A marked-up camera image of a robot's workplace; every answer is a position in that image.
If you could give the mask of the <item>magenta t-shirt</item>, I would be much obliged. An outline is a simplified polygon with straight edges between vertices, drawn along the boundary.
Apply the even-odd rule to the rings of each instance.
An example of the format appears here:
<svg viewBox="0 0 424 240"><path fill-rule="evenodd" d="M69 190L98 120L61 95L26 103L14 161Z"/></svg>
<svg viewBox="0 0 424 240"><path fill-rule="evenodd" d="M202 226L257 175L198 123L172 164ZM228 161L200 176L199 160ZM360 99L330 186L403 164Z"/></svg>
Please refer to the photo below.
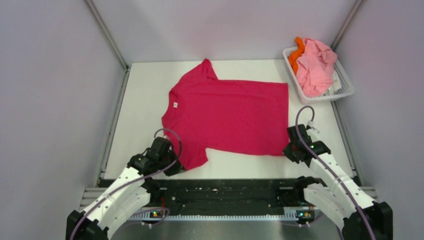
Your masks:
<svg viewBox="0 0 424 240"><path fill-rule="evenodd" d="M281 156L289 143L286 83L219 79L205 59L169 91L161 118L186 170L208 161L207 149Z"/></svg>

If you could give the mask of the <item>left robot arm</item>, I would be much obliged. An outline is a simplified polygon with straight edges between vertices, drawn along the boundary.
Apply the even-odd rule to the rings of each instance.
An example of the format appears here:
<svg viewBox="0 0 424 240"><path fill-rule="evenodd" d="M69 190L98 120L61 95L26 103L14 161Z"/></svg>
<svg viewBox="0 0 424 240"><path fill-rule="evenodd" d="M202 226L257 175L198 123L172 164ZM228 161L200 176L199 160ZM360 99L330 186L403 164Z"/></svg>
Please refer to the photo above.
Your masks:
<svg viewBox="0 0 424 240"><path fill-rule="evenodd" d="M183 150L164 137L156 137L143 153L133 155L116 180L83 210L72 211L66 220L67 240L109 240L116 231L144 206L160 202L155 175L166 173L179 163Z"/></svg>

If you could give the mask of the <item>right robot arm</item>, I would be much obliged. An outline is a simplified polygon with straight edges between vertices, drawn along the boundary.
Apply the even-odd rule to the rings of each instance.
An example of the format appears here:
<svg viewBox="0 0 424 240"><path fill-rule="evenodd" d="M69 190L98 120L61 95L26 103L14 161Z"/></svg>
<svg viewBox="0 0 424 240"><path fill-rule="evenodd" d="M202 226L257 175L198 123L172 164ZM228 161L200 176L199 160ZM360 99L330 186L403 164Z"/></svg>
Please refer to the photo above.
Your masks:
<svg viewBox="0 0 424 240"><path fill-rule="evenodd" d="M358 186L338 165L330 148L320 140L312 140L310 129L303 124L287 128L289 143L283 155L316 174L295 181L294 202L317 207L337 226L344 240L392 240L392 208Z"/></svg>

